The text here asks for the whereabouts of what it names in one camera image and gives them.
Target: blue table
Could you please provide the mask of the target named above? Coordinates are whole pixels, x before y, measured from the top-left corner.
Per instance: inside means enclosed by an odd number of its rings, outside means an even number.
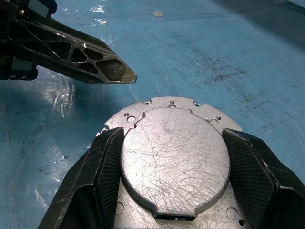
[[[157,96],[223,110],[305,182],[304,14],[256,0],[58,0],[54,18],[139,78],[86,85],[39,67],[35,81],[0,82],[0,228],[37,228],[104,122]]]

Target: small white debris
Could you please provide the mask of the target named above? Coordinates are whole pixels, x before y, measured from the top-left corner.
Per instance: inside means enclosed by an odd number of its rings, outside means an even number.
[[[153,13],[153,15],[154,15],[154,17],[156,17],[156,18],[163,17],[163,14],[162,14],[161,11],[155,11],[155,12]]]

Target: blue surface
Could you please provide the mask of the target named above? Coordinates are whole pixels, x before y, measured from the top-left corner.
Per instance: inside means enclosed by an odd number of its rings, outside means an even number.
[[[58,0],[54,18],[104,40],[139,78],[85,85],[39,68],[0,83],[0,228],[37,228],[104,122],[150,97],[218,107],[305,182],[305,15],[255,0]]]

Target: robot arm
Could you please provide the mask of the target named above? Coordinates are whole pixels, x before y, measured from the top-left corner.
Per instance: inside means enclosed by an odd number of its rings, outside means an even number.
[[[0,0],[0,79],[33,80],[36,65],[90,84],[137,75],[101,40],[51,18],[55,0]]]

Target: metal plate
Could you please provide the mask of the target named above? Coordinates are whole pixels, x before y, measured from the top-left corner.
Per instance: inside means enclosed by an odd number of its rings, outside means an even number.
[[[125,136],[126,188],[158,219],[195,218],[223,194],[229,170],[221,135],[191,110],[144,112]]]
[[[124,152],[126,152],[126,148],[133,148],[134,142],[132,141],[132,135],[136,131],[140,130],[138,128],[140,124],[145,120],[144,117],[146,114],[151,114],[151,112],[156,112],[158,108],[177,108],[177,109],[166,109],[171,111],[181,111],[181,109],[186,109],[191,115],[197,116],[198,119],[205,120],[206,125],[209,125],[211,129],[211,133],[217,133],[218,131],[219,137],[223,128],[230,128],[235,130],[242,130],[241,127],[235,123],[231,118],[226,116],[224,113],[219,111],[218,109],[211,107],[206,104],[196,104],[194,100],[180,97],[159,97],[153,98],[148,102],[137,102],[132,104],[113,117],[111,117],[106,123],[104,129],[111,129],[115,127],[122,126],[124,128],[125,141],[124,141]],[[217,138],[217,144],[222,144],[221,141]],[[141,163],[147,162],[149,169],[155,168],[153,157],[148,157],[148,160],[143,160]],[[153,214],[149,211],[145,210],[141,207],[134,199],[129,195],[126,190],[123,182],[120,183],[119,196],[118,196],[118,204],[117,204],[117,215],[115,218],[114,228],[116,229],[250,229],[248,223],[246,222],[242,210],[239,208],[237,201],[234,197],[233,190],[231,188],[231,184],[229,184],[224,188],[222,195],[214,195],[219,198],[216,202],[214,202],[208,209],[204,210],[200,213],[200,207],[197,209],[198,216],[194,221],[175,221],[175,220],[160,220],[155,219]],[[208,201],[203,202],[201,206],[208,206]]]

